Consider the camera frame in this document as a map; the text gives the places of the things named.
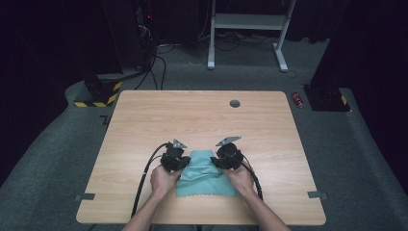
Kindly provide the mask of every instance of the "person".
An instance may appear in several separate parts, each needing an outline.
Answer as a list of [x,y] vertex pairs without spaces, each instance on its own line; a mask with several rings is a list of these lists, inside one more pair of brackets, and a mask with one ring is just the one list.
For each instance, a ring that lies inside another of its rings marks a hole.
[[[156,209],[165,199],[166,195],[175,187],[182,171],[170,173],[163,166],[157,166],[153,169],[150,178],[152,194],[150,194],[143,206],[129,220],[123,231],[149,230]],[[285,222],[258,197],[253,188],[252,176],[244,167],[238,167],[235,170],[226,169],[224,173],[253,213],[262,231],[290,230]]]

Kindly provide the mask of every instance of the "red can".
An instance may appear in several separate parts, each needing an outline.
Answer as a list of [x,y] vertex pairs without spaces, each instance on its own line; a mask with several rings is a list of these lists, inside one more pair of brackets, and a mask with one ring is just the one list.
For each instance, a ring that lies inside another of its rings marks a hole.
[[292,99],[297,108],[303,108],[303,101],[297,92],[292,93]]

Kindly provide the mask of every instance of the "white metal stand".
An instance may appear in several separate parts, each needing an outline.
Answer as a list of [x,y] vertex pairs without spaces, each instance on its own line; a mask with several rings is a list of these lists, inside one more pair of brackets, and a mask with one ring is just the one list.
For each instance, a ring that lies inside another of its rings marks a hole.
[[288,12],[285,15],[265,15],[265,14],[234,14],[216,13],[216,0],[213,0],[211,17],[211,38],[208,51],[208,68],[216,67],[215,61],[215,36],[216,28],[229,29],[250,29],[250,30],[275,30],[281,31],[278,43],[273,44],[273,51],[276,54],[279,67],[282,72],[288,71],[285,58],[282,54],[282,45],[285,35],[291,22],[292,12],[296,0],[292,0]]

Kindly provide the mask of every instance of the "light wood surface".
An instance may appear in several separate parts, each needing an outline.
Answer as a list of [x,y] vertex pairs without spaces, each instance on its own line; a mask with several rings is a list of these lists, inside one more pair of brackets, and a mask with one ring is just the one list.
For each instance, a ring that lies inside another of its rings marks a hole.
[[[231,100],[241,106],[232,108]],[[264,201],[287,224],[325,223],[286,95],[280,91],[123,91],[102,143],[77,220],[82,223],[126,223],[130,219],[143,169],[162,143],[178,141],[194,150],[212,150],[226,137],[247,157],[260,180]],[[166,151],[163,148],[158,155]],[[139,207],[151,193],[150,167]],[[254,224],[239,196],[170,193],[154,223]]]

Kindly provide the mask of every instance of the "turquoise towel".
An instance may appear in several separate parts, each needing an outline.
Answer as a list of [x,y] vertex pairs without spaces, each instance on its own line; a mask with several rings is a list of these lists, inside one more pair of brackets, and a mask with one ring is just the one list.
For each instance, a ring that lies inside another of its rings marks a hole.
[[191,160],[177,181],[177,196],[214,194],[236,196],[228,176],[213,165],[211,150],[193,151]]

